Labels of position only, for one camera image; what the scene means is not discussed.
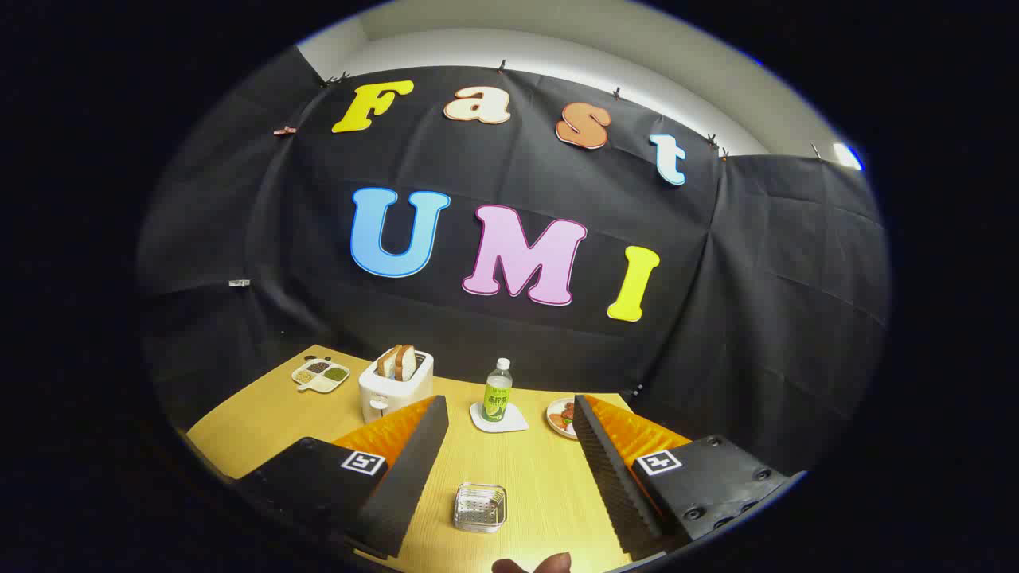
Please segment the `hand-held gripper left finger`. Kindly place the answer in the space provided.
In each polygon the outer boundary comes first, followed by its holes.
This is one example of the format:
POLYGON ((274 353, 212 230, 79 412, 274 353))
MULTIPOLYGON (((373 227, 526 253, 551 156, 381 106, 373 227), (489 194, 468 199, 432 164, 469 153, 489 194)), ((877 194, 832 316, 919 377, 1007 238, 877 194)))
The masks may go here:
POLYGON ((397 557, 448 427, 429 396, 333 442, 294 440, 234 486, 316 543, 397 557))

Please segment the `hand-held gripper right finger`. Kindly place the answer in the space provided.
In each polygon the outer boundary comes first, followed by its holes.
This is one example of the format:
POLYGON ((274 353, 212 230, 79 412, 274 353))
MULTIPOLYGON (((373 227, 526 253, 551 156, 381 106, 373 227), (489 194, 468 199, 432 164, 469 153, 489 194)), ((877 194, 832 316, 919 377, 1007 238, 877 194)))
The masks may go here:
POLYGON ((596 396, 572 402, 572 426, 634 561, 707 544, 805 476, 787 476, 721 435, 685 439, 596 396))

